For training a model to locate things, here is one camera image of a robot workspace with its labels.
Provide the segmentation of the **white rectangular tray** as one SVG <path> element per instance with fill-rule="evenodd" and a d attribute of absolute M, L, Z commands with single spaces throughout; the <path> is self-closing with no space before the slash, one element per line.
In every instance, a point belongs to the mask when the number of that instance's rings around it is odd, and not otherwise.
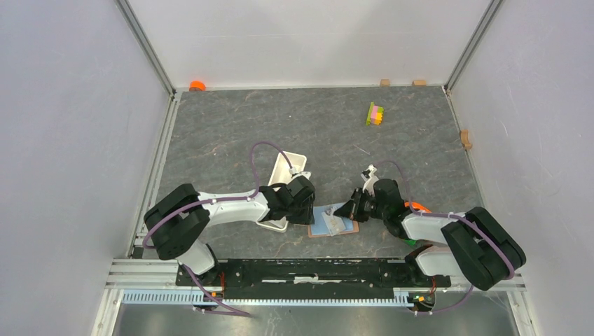
<path fill-rule="evenodd" d="M 275 183 L 289 183 L 293 178 L 293 172 L 301 173 L 305 170 L 308 160 L 305 155 L 291 152 L 285 152 L 284 154 L 288 157 L 292 168 L 289 167 L 289 163 L 283 154 L 279 153 L 272 168 L 272 174 L 268 183 L 269 186 Z M 256 224 L 261 228 L 283 233 L 286 232 L 289 221 L 287 218 L 282 218 L 279 220 L 256 222 Z"/>

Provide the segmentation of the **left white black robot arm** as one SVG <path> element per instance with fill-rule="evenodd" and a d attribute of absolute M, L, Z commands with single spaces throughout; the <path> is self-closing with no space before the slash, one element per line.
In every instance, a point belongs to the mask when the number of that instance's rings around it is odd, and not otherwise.
<path fill-rule="evenodd" d="M 198 192 L 185 183 L 145 213 L 148 232 L 143 246 L 154 249 L 161 260 L 175 259 L 188 267 L 201 284 L 212 285 L 219 279 L 220 267 L 214 252 L 199 240 L 207 227 L 275 220 L 309 225 L 313 222 L 314 200 L 315 187 L 302 174 L 288 183 L 231 194 Z"/>

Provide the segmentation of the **brown leather card holder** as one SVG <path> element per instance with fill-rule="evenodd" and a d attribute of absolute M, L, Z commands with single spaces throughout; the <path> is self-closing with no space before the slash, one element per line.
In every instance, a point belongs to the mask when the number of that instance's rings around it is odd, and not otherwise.
<path fill-rule="evenodd" d="M 349 218 L 335 216 L 333 213 L 344 203 L 335 203 L 313 208 L 314 222 L 308 226 L 308 237 L 334 237 L 359 232 L 359 224 Z"/>

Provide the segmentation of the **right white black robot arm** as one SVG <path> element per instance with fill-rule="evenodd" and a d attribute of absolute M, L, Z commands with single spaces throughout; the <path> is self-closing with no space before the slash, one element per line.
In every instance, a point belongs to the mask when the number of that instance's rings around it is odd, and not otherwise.
<path fill-rule="evenodd" d="M 387 178 L 356 188 L 333 215 L 360 223 L 376 219 L 395 237 L 429 242 L 413 251 L 404 267 L 406 280 L 414 286 L 433 276 L 465 277 L 487 291 L 527 262 L 524 250 L 487 209 L 475 206 L 465 213 L 442 214 L 413 208 L 402 198 L 398 183 Z"/>

